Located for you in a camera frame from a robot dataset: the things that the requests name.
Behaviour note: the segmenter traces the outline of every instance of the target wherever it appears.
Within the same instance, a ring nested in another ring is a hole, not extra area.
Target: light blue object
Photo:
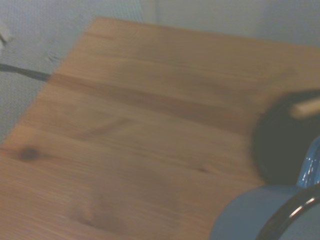
[[[263,186],[238,196],[216,220],[209,240],[319,240],[319,163],[317,137],[306,154],[297,185]]]

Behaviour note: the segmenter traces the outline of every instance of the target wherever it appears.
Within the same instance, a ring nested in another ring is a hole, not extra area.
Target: wooden table
[[[97,18],[1,147],[2,240],[205,240],[320,50]]]

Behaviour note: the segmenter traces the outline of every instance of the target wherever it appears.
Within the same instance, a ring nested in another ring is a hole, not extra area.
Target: white wall
[[[162,25],[320,46],[320,0],[149,1]]]
[[[0,0],[0,18],[14,35],[0,63],[52,73],[97,15],[141,22],[141,0]],[[0,72],[0,143],[44,82]]]

